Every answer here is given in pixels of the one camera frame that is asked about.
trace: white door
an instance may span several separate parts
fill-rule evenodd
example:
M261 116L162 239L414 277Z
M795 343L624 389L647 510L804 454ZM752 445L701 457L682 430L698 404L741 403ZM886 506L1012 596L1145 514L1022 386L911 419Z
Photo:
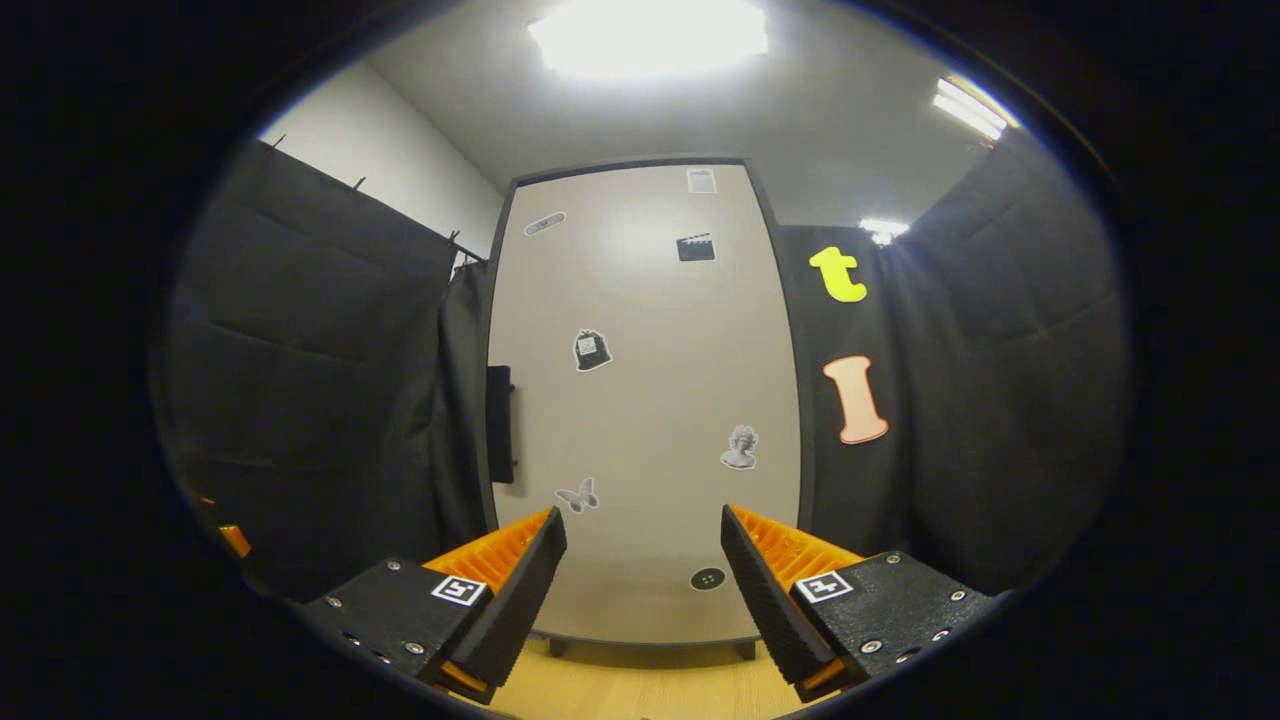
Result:
M556 503L568 536L534 629L756 637L721 551L721 507L795 524L800 421L782 287L745 168L522 186L497 263L488 363L509 365L517 388L517 465L513 484L492 486L494 510L506 525ZM586 478L595 507L573 502Z

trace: white wall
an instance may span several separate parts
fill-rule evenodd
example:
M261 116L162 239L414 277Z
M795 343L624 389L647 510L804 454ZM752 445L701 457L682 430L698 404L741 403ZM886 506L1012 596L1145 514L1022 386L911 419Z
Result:
M259 138L488 258L502 196L370 65L334 76Z

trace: door frame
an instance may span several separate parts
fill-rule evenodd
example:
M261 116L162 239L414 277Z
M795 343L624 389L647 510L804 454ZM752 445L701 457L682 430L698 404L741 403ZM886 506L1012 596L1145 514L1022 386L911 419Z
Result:
M760 183L760 177L755 172L751 160L742 155L718 155L718 154L675 154L675 155L646 155L637 158L622 158L616 160L605 160L602 163L589 163L582 165L570 165L566 168L557 168L553 170L544 170L540 173L532 173L527 176L520 176L511 181L507 186L507 193L502 202L502 214L498 217L498 227L494 229L493 246L489 250L489 274L492 282L488 283L486 292L481 297L480 302L480 327L481 333L481 351L480 356L484 359L485 368L489 366L489 332L490 320L493 311L493 293L498 287L498 263L502 260L502 240L507 234L507 222L511 214L511 204L516 197L516 191L521 187L538 184L541 182L550 182L556 179L563 179L575 176L585 176L590 173L603 173L609 170L626 170L631 168L653 168L663 165L741 165L746 170L748 181L751 183L751 190L755 191L755 200L760 206L760 214L764 217L765 233L769 236L769 247L773 249L773 263L774 268L778 270L778 286L782 288L782 301L786 306L787 324L791 331L791 354L795 361L796 372L796 401L799 404L797 411L800 415L800 502L799 511L796 514L796 524L801 530L809 530L813 521L813 479L814 479L814 414L813 402L815 392L818 389L817 374L805 372L806 368L812 368L813 363L809 357L808 346L801 342L803 338L799 337L797 325L792 322L792 307L791 299L786 292L787 284L782 282L782 264L778 260L778 238L781 233L778 231L777 220L773 217L773 208L769 206L768 199L764 196L764 187ZM486 407L486 383L485 373L477 373L479 384L477 397L480 398L480 411L476 414L472 423L472 436L475 437L476 448L476 469L477 480L480 483L480 498L484 505L485 524L489 530L498 529L498 512L493 501L493 483L489 480L489 443L486 432L486 418L484 416L484 409Z

